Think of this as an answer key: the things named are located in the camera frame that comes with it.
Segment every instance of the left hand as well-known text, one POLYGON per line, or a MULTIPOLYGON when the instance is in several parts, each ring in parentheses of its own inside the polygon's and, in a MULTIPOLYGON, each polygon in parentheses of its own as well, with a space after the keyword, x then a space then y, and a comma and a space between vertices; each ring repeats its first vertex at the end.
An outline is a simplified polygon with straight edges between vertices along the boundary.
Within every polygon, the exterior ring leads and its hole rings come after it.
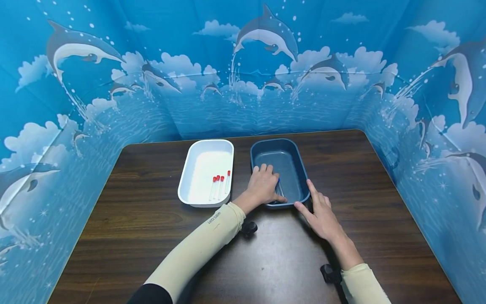
POLYGON ((287 202, 286 198, 275 193, 278 178, 279 174, 273 173, 272 165, 262 164, 260 168, 255 166, 248 188, 233 201, 233 204, 248 214, 262 204, 273 201, 287 202))

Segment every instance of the blue backdrop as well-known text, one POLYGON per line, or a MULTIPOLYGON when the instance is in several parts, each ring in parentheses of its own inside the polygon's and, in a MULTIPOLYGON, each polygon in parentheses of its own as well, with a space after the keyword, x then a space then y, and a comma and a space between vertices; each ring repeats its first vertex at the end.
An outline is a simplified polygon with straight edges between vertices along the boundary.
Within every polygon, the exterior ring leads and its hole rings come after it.
POLYGON ((2 5, 1 303, 48 300, 127 144, 349 128, 486 298, 483 2, 2 5))

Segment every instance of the wooden table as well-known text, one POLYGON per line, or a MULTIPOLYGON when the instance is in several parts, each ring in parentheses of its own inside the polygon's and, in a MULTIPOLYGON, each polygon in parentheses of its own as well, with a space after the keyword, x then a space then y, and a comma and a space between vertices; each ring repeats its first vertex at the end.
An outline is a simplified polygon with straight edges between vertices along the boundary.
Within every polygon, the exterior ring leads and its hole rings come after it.
MULTIPOLYGON (((258 136, 229 139, 235 147, 232 197, 246 189, 249 150, 258 136)), ((309 177, 329 196, 344 230, 394 304, 460 303, 364 133, 289 134, 309 177)), ((177 187, 194 141, 123 149, 50 302, 125 303, 162 259, 214 209, 183 205, 177 187)), ((319 271, 326 244, 295 210, 248 217, 250 240, 237 236, 193 279, 179 303, 339 303, 319 271)))

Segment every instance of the plastic tray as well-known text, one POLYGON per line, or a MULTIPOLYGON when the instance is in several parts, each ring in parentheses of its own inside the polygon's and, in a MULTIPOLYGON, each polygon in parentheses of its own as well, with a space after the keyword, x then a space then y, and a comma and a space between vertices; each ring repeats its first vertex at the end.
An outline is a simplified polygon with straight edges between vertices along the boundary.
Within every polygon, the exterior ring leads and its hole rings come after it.
POLYGON ((288 208, 295 201, 306 201, 311 195, 307 187, 307 172, 300 157, 297 145, 286 138, 270 139, 256 142, 250 150, 251 166, 271 164, 274 172, 280 173, 280 182, 276 192, 283 192, 287 203, 272 202, 270 209, 288 208))
POLYGON ((181 180, 177 189, 179 199, 184 203, 198 208, 220 207, 227 203, 231 193, 233 177, 233 144, 223 139, 203 140, 192 144, 187 152, 186 162, 182 170, 181 180), (223 183, 217 182, 215 199, 209 199, 213 176, 224 176, 223 183), (219 187, 223 186, 221 196, 219 187))

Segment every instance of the right hand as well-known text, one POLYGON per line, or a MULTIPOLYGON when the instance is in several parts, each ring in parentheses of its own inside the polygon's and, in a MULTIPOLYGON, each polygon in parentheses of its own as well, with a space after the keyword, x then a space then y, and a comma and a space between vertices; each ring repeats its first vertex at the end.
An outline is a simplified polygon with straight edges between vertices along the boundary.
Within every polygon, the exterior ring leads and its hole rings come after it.
POLYGON ((294 206, 300 213, 302 213, 312 230, 314 230, 314 232, 321 238, 332 243, 334 240, 345 236, 346 234, 343 227, 341 227, 331 210, 331 201, 329 201, 329 197, 318 192, 310 179, 307 180, 307 185, 311 192, 314 213, 312 214, 306 206, 299 201, 296 201, 294 206))

